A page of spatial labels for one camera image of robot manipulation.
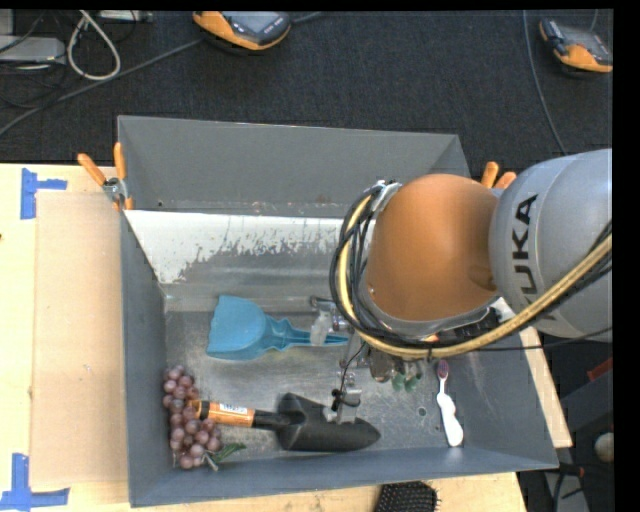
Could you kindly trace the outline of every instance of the beige cardboard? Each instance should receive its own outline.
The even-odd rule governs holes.
[[[38,197],[31,481],[124,480],[118,214],[101,190],[63,196]]]

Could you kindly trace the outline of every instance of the cable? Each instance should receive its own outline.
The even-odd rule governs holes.
[[[91,17],[91,15],[87,11],[80,9],[80,13],[82,14],[82,19],[78,22],[78,24],[74,28],[73,33],[71,34],[71,38],[69,39],[69,44],[67,44],[67,59],[69,61],[69,65],[76,73],[78,73],[83,78],[87,78],[89,80],[108,80],[110,78],[115,77],[120,72],[120,67],[121,67],[120,54],[118,53],[118,50],[116,49],[115,45],[113,44],[109,36],[105,34],[105,32],[100,27],[100,25]],[[73,58],[73,50],[76,46],[76,43],[78,42],[78,36],[80,35],[80,32],[87,30],[90,25],[95,29],[95,31],[100,35],[100,37],[102,37],[104,42],[107,44],[107,46],[111,50],[111,53],[113,54],[113,57],[116,61],[113,70],[110,73],[107,73],[106,75],[91,75],[83,71],[78,67],[78,65],[76,64]]]
[[[295,25],[297,23],[304,23],[306,21],[311,21],[316,18],[319,18],[320,16],[322,16],[322,14],[323,14],[322,11],[316,11],[316,12],[312,12],[311,14],[307,14],[305,16],[300,16],[299,18],[292,18],[291,24]]]
[[[545,343],[544,345],[529,345],[526,347],[481,347],[476,350],[482,351],[482,352],[508,352],[511,350],[541,350],[541,349],[558,347],[560,345],[569,345],[569,344],[578,343],[578,342],[611,344],[610,341],[592,340],[590,338],[599,336],[600,334],[604,334],[605,332],[609,332],[612,329],[613,329],[613,326],[609,326],[609,327],[605,327],[604,329],[600,329],[599,331],[583,334],[582,336],[576,336],[575,338],[568,338],[565,340]]]
[[[403,340],[402,338],[398,339],[397,335],[393,335],[393,333],[390,333],[388,330],[380,335],[376,329],[368,329],[362,325],[352,302],[356,296],[353,286],[350,286],[353,282],[350,282],[350,279],[347,277],[349,275],[347,272],[348,265],[351,266],[352,272],[354,271],[353,261],[349,261],[348,257],[350,252],[353,254],[353,241],[349,237],[355,236],[358,233],[361,234],[359,223],[371,213],[371,201],[379,191],[380,189],[376,189],[371,192],[370,195],[361,199],[357,204],[354,203],[354,207],[350,210],[351,214],[345,217],[341,229],[341,240],[339,241],[338,249],[334,253],[331,264],[330,288],[336,306],[344,318],[351,323],[360,337],[374,348],[391,355],[413,359],[422,359],[423,357],[442,358],[477,350],[478,348],[493,343],[521,329],[536,316],[544,312],[549,305],[562,299],[566,294],[572,293],[572,287],[575,287],[576,283],[579,283],[579,280],[585,275],[588,275],[594,267],[597,268],[598,265],[601,265],[603,258],[607,260],[612,250],[613,235],[609,232],[594,250],[590,251],[582,261],[563,278],[558,280],[535,302],[492,331],[468,341],[456,341],[448,346],[442,342],[423,343],[420,347],[417,347],[415,344],[413,346],[411,346],[411,344],[407,345],[407,340]]]
[[[161,55],[158,55],[157,57],[154,57],[153,59],[150,59],[146,62],[143,62],[142,64],[139,64],[137,66],[134,66],[126,71],[122,71],[119,75],[118,78],[129,75],[131,73],[134,73],[135,71],[139,71],[140,69],[143,69],[147,66],[150,66],[152,64],[155,64],[156,62],[165,59],[167,57],[171,57],[172,55],[175,55],[177,53],[180,53],[184,50],[187,50],[189,48],[192,48],[194,46],[196,46],[197,44],[199,44],[200,42],[202,42],[203,39],[199,38],[196,39],[194,41],[191,41],[190,43],[186,43],[182,46],[178,46],[177,48],[174,48],[173,50],[170,50],[166,53],[163,53]],[[24,121],[25,119],[27,119],[28,117],[31,117],[34,114],[37,114],[38,112],[41,112],[42,110],[44,110],[45,108],[48,108],[52,105],[56,105],[58,103],[62,103],[64,101],[70,100],[72,98],[75,98],[76,96],[79,96],[81,94],[84,94],[85,92],[90,91],[91,89],[98,87],[100,85],[109,83],[111,80],[113,80],[114,78],[116,78],[115,76],[106,79],[106,80],[102,80],[102,81],[98,81],[95,83],[92,83],[91,85],[88,85],[82,89],[78,89],[77,91],[73,91],[70,92],[69,94],[65,94],[64,96],[60,96],[59,98],[56,98],[55,100],[52,100],[51,102],[42,105],[40,107],[36,107],[33,108],[31,110],[29,110],[28,112],[25,112],[24,114],[22,114],[21,116],[18,116],[17,118],[15,118],[13,121],[7,123],[2,129],[0,129],[0,137],[2,137],[5,133],[7,133],[11,128],[13,128],[15,125],[17,125],[18,123],[20,123],[21,121]]]
[[[527,11],[522,11],[522,24],[524,28],[524,39],[527,43],[527,53],[529,55],[529,66],[531,67],[531,73],[533,75],[533,80],[536,84],[536,90],[538,91],[538,98],[540,98],[540,102],[542,103],[542,108],[544,110],[544,114],[547,118],[547,122],[549,123],[549,127],[551,128],[551,132],[553,133],[558,146],[560,147],[560,151],[562,151],[563,155],[567,155],[567,150],[564,148],[564,144],[562,140],[560,140],[560,135],[556,130],[555,125],[553,124],[553,120],[551,119],[551,114],[549,114],[549,110],[547,109],[547,102],[544,99],[544,95],[542,94],[542,89],[540,88],[540,82],[538,81],[538,74],[536,73],[535,65],[533,64],[533,56],[531,54],[531,41],[529,40],[529,30],[527,29]]]

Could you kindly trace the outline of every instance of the gray bin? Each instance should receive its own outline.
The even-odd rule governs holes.
[[[367,368],[353,368],[363,390],[358,415],[382,434],[369,448],[287,452],[270,432],[224,427],[226,442],[247,449],[218,472],[174,468],[161,404],[167,366],[184,364],[205,398],[265,410],[285,392],[330,405],[339,384],[344,347],[296,347],[246,362],[209,357],[220,294],[309,329],[309,297],[330,297],[337,232],[364,189],[379,179],[469,172],[458,137],[447,134],[123,116],[118,139],[136,208],[121,216],[120,230],[132,506],[557,467],[527,359],[506,351],[449,360],[461,447],[446,443],[435,370],[413,392],[396,392]],[[240,217],[229,236],[254,250],[212,244],[219,222]],[[274,249],[256,231],[277,239],[282,218],[303,219],[306,231],[285,230],[300,243]],[[496,346],[520,343],[511,336]]]

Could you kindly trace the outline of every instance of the yellow cable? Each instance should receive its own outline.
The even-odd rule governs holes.
[[[353,215],[348,220],[347,231],[355,223],[355,219],[358,217],[362,209],[366,206],[371,197],[363,199],[358,207],[355,209]],[[399,356],[409,359],[422,359],[427,356],[435,358],[451,357],[459,354],[464,354],[472,350],[484,347],[500,338],[510,334],[522,325],[526,324],[531,318],[540,313],[549,304],[555,302],[558,297],[563,295],[571,286],[573,286],[580,278],[582,278],[593,266],[598,263],[609,251],[612,250],[612,235],[607,236],[605,240],[600,243],[593,251],[580,261],[573,269],[571,269],[562,279],[560,279],[555,285],[553,285],[547,292],[541,295],[535,302],[531,303],[525,309],[520,311],[516,316],[507,320],[505,323],[496,327],[492,331],[473,338],[469,341],[465,341],[458,345],[450,347],[432,347],[432,348],[408,348],[408,347],[396,347],[389,345],[378,338],[370,336],[362,332],[359,329],[355,329],[358,335],[368,344],[386,352],[388,354]],[[351,242],[345,244],[338,256],[338,298],[344,306],[347,313],[352,318],[355,318],[353,311],[353,305],[348,300],[348,287],[347,287],[347,255]]]

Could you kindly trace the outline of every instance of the blue tape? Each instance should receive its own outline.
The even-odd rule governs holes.
[[[36,192],[46,188],[50,190],[66,190],[65,180],[38,181],[38,175],[29,169],[22,168],[22,191],[20,197],[20,218],[33,219],[36,216]]]
[[[0,510],[29,512],[32,507],[55,507],[67,504],[69,488],[51,492],[31,492],[29,457],[14,453],[11,457],[11,490],[3,491]]]

